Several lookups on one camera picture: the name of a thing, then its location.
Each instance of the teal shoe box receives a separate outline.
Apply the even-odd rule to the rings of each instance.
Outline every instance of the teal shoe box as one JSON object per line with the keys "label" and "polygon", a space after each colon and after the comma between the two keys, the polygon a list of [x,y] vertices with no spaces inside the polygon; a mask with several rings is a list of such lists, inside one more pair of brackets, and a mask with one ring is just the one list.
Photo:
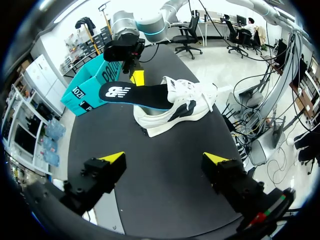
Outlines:
{"label": "teal shoe box", "polygon": [[103,54],[86,62],[76,73],[62,96],[61,102],[76,116],[106,104],[99,98],[101,86],[118,81],[122,62],[107,62]]}

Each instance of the person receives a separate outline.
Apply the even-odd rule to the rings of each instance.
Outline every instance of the person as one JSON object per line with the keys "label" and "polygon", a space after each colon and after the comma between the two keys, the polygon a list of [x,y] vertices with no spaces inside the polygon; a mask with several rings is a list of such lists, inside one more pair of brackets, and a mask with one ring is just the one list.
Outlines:
{"label": "person", "polygon": [[294,146],[299,162],[309,161],[314,158],[320,160],[320,124],[311,132],[305,132],[295,138],[288,138],[288,145]]}
{"label": "person", "polygon": [[244,29],[247,29],[250,31],[252,37],[253,38],[255,36],[256,33],[256,25],[254,25],[255,20],[253,20],[253,18],[249,17],[248,18],[248,24],[243,26]]}

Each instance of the water bottle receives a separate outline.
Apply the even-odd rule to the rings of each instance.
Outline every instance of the water bottle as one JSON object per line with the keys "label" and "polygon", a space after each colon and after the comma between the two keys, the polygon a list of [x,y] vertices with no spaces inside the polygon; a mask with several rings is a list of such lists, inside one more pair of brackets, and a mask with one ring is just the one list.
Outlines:
{"label": "water bottle", "polygon": [[43,155],[43,160],[55,167],[59,167],[60,163],[60,158],[57,154],[55,154],[52,151],[49,151],[47,149],[44,149],[43,151],[40,152]]}
{"label": "water bottle", "polygon": [[55,141],[59,140],[59,136],[57,134],[57,130],[54,128],[52,121],[49,121],[49,124],[44,126],[45,128],[45,135],[52,138]]}
{"label": "water bottle", "polygon": [[43,145],[44,149],[47,149],[47,150],[49,150],[49,151],[51,151],[53,153],[57,152],[58,144],[54,140],[51,140],[49,137],[44,136],[41,139],[41,142],[42,142],[42,145]]}
{"label": "water bottle", "polygon": [[51,122],[53,127],[56,129],[57,135],[61,138],[66,132],[66,127],[55,118],[53,118]]}

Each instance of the white sneaker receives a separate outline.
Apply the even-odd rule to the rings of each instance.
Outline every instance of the white sneaker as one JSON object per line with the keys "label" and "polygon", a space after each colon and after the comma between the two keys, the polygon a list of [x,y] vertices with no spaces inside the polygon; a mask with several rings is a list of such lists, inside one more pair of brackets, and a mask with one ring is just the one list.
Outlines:
{"label": "white sneaker", "polygon": [[212,83],[193,83],[164,76],[161,84],[167,84],[167,99],[173,106],[159,115],[148,115],[140,106],[133,106],[136,122],[146,129],[150,138],[162,134],[182,121],[197,121],[213,111],[218,89]]}

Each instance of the black insole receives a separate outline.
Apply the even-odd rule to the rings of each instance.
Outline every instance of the black insole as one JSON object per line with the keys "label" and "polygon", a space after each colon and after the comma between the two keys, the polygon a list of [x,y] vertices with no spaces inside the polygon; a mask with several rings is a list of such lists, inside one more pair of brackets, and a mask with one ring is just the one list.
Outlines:
{"label": "black insole", "polygon": [[99,97],[108,103],[125,103],[147,108],[169,110],[173,104],[168,101],[166,84],[136,86],[133,83],[107,82],[100,88]]}

